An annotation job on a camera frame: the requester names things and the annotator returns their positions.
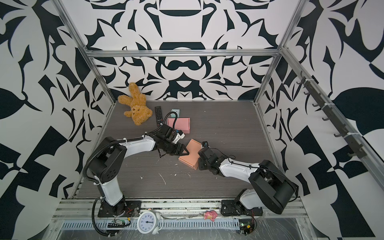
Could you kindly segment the orange cardboard box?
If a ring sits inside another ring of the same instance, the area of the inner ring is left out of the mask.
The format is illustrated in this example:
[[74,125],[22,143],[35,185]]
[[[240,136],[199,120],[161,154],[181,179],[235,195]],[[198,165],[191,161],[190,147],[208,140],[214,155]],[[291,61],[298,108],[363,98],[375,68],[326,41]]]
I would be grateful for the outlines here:
[[191,169],[197,170],[199,167],[199,154],[202,149],[202,144],[194,139],[191,139],[187,144],[186,149],[189,151],[187,156],[180,156],[179,161]]

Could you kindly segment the pink cardboard box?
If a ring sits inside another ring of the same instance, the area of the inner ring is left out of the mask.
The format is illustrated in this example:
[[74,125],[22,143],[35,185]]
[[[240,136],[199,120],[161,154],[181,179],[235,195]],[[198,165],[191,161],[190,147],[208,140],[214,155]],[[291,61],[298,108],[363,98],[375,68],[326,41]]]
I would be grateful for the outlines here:
[[182,131],[184,134],[189,134],[191,131],[191,119],[190,118],[175,118],[167,119],[167,125],[175,130]]

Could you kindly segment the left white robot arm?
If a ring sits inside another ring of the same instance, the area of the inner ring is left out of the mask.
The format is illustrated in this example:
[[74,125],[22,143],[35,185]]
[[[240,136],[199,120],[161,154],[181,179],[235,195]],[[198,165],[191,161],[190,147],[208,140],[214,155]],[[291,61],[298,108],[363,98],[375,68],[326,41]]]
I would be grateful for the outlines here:
[[180,143],[184,137],[181,130],[165,124],[138,138],[116,140],[107,137],[87,159],[83,178],[98,187],[102,200],[109,206],[119,206],[124,195],[120,190],[118,174],[124,159],[151,151],[163,151],[170,156],[187,156],[189,151]]

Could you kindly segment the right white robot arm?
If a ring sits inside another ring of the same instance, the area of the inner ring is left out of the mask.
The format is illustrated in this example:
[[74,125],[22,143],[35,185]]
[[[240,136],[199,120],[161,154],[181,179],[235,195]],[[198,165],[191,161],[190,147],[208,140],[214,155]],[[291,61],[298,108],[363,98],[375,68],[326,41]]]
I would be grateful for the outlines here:
[[198,154],[199,170],[208,170],[214,175],[235,178],[252,185],[251,189],[243,189],[234,200],[222,201],[223,216],[251,216],[253,213],[261,216],[263,207],[280,215],[291,198],[298,195],[298,187],[271,161],[251,164],[224,154],[218,156],[207,142],[203,142]]

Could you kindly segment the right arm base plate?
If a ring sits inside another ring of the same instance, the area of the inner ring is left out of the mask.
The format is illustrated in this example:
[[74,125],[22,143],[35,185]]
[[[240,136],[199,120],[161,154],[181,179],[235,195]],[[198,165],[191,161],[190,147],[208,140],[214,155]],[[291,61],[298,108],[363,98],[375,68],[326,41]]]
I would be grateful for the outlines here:
[[222,200],[221,201],[221,215],[224,217],[230,216],[262,216],[264,214],[261,207],[253,208],[251,210],[244,207],[238,200]]

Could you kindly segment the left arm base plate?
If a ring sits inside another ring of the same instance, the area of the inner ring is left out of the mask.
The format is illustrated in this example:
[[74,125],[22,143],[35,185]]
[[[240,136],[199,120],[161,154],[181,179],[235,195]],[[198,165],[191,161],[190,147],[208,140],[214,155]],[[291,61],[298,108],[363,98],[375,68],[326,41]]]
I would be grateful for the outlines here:
[[138,217],[141,212],[141,201],[125,201],[122,199],[117,205],[111,206],[106,201],[102,200],[98,217]]

